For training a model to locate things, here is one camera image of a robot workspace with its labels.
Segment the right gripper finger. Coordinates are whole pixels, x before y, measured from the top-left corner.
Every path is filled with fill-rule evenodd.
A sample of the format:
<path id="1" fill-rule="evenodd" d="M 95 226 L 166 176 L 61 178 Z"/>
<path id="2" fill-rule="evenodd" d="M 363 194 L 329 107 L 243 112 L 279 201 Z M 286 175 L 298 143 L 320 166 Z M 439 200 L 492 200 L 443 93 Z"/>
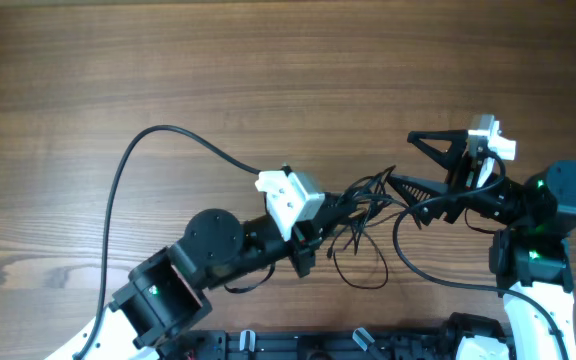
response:
<path id="1" fill-rule="evenodd" d="M 433 219 L 440 219 L 451 208 L 450 201 L 439 199 L 448 194 L 449 186 L 445 183 L 404 175 L 390 175 L 387 183 L 409 207 L 426 201 L 413 213 L 418 228 L 429 225 Z"/>
<path id="2" fill-rule="evenodd" d="M 454 171 L 467 147 L 466 130 L 411 131 L 407 141 L 447 171 Z"/>

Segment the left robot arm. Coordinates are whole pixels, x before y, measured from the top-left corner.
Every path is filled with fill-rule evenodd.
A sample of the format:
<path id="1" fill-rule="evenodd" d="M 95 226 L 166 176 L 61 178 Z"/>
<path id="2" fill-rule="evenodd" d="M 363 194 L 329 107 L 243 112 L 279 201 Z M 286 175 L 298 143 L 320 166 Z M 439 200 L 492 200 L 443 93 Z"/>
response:
<path id="1" fill-rule="evenodd" d="M 165 359 L 178 354 L 181 338 L 212 310 L 214 289 L 284 258 L 299 277 L 315 266 L 315 253 L 335 228 L 348 222 L 355 201 L 327 195 L 317 214 L 282 235 L 264 215 L 240 222 L 208 209 L 195 215 L 184 235 L 130 271 L 127 283 L 102 309 L 101 325 L 87 324 L 52 353 L 54 359 Z"/>

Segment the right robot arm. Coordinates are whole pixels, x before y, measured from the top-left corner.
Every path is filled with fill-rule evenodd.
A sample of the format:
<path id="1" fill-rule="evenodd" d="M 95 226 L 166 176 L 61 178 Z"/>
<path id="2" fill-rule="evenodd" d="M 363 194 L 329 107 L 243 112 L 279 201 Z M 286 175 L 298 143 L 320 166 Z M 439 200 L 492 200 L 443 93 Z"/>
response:
<path id="1" fill-rule="evenodd" d="M 411 132 L 409 143 L 447 172 L 442 182 L 393 175 L 418 226 L 473 211 L 492 233 L 491 291 L 502 297 L 519 359 L 575 359 L 574 280 L 567 238 L 576 228 L 576 161 L 557 161 L 519 184 L 506 175 L 516 143 L 497 130 Z"/>

